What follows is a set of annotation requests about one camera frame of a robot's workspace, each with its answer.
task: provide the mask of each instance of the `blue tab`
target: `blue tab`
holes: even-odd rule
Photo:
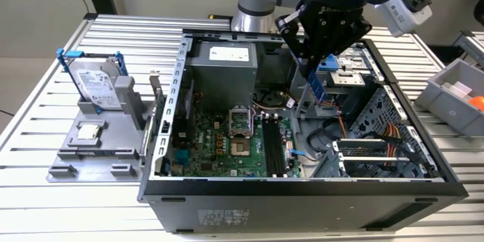
[[[115,57],[117,58],[117,63],[120,65],[120,70],[123,73],[123,76],[128,75],[127,65],[124,63],[124,55],[117,51],[115,54]]]
[[[327,56],[324,63],[317,66],[317,71],[336,71],[337,69],[340,69],[340,65],[335,55]]]
[[[304,151],[300,151],[300,150],[295,150],[293,148],[289,150],[292,154],[296,154],[296,155],[303,155],[305,156],[305,152]]]
[[[67,58],[80,58],[84,56],[84,51],[69,50],[64,55]]]

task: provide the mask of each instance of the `computer chassis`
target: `computer chassis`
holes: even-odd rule
[[[283,40],[277,35],[261,33],[184,30],[171,91],[165,106],[160,109],[163,117],[157,122],[159,126],[153,127],[155,131],[148,132],[153,137],[145,143],[149,149],[139,191],[139,201],[149,204],[167,232],[395,231],[468,196],[371,40],[361,40],[359,43],[368,57],[367,64],[373,81],[379,84],[368,101],[377,99],[381,93],[388,94],[387,103],[393,105],[397,113],[385,118],[395,122],[412,146],[404,152],[407,159],[391,159],[420,162],[416,164],[417,170],[415,168],[401,170],[401,173],[417,171],[419,174],[413,174],[416,178],[401,178],[385,173],[376,174],[373,178],[360,178],[351,177],[345,173],[344,163],[351,161],[348,157],[352,155],[348,147],[356,145],[351,142],[363,141],[367,142],[365,145],[381,146],[381,139],[336,140],[331,147],[332,152],[328,152],[323,158],[315,156],[319,163],[311,165],[311,175],[303,175],[304,171],[300,176],[173,175],[173,169],[171,169],[171,164],[176,160],[173,141],[179,137],[175,135],[173,118],[181,99],[179,91],[184,73],[189,73],[187,61],[191,59],[195,43],[283,44]],[[349,131],[356,138],[363,134],[360,124],[365,124],[361,113],[373,113],[372,105],[368,102],[359,110],[359,118]],[[305,119],[304,114],[301,116],[297,110],[267,111],[257,120],[264,121],[268,118],[277,122],[283,116],[285,120],[289,120],[291,130],[297,134],[297,130],[303,129],[299,122]],[[381,134],[383,124],[381,120],[379,124],[368,125],[373,126],[375,131],[380,131]],[[293,141],[296,147],[297,143],[303,146],[297,137],[293,137]],[[412,158],[415,156],[412,152],[416,150],[421,154],[420,159]],[[321,160],[333,162],[336,169],[343,169],[340,176],[321,174],[329,167],[320,163]],[[308,163],[305,158],[301,158],[299,162]]]

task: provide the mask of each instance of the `chip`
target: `chip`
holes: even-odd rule
[[[212,163],[201,163],[200,170],[201,171],[212,171]]]

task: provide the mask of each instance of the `orange wire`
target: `orange wire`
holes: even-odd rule
[[[344,124],[343,124],[343,118],[341,118],[341,115],[340,115],[340,114],[339,114],[339,121],[340,121],[340,127],[341,127],[343,138],[347,138],[345,126],[344,126]]]

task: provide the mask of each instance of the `motherboard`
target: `motherboard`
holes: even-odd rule
[[[272,158],[267,158],[263,116],[249,113],[251,120],[247,120],[245,116],[237,113],[233,118],[229,118],[227,114],[196,113],[189,149],[176,150],[179,159],[172,166],[172,175],[188,177],[272,176],[267,167],[268,163],[272,163]],[[231,122],[232,128],[251,129],[252,136],[229,135]],[[279,119],[277,137],[272,137],[271,142],[276,144],[277,155],[284,158],[283,168],[287,177],[300,177],[297,158],[291,153],[295,140],[287,118]]]

